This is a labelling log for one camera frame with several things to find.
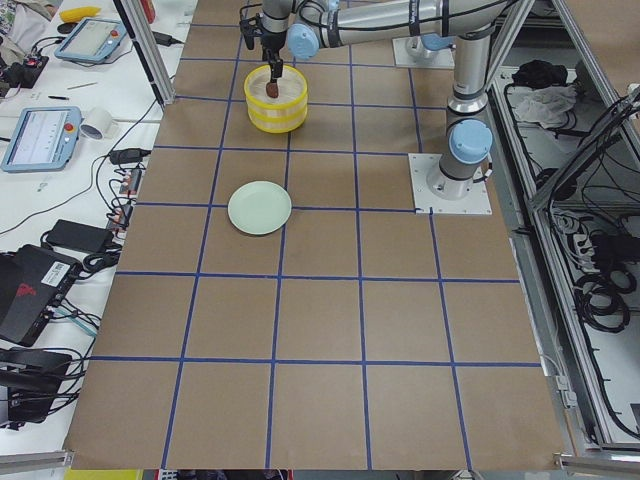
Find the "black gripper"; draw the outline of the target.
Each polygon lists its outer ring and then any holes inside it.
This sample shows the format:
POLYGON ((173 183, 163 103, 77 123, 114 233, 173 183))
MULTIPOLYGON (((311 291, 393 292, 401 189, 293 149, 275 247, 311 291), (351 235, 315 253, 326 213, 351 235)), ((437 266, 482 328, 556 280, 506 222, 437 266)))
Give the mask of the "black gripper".
POLYGON ((282 77, 283 60, 274 51, 281 50, 286 41, 288 18, 275 18, 267 13, 259 13, 254 17, 241 19, 240 32, 246 48, 253 50, 256 39, 260 40, 264 50, 264 60, 269 65, 269 82, 275 83, 282 77))

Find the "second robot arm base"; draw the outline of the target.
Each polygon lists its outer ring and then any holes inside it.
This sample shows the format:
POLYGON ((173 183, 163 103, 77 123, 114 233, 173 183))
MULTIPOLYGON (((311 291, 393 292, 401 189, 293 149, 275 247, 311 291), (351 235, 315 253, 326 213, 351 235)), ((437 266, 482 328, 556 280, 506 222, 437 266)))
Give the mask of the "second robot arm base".
POLYGON ((435 33, 412 37, 406 46, 407 52, 415 58, 429 58, 454 44, 453 36, 439 36, 435 33))

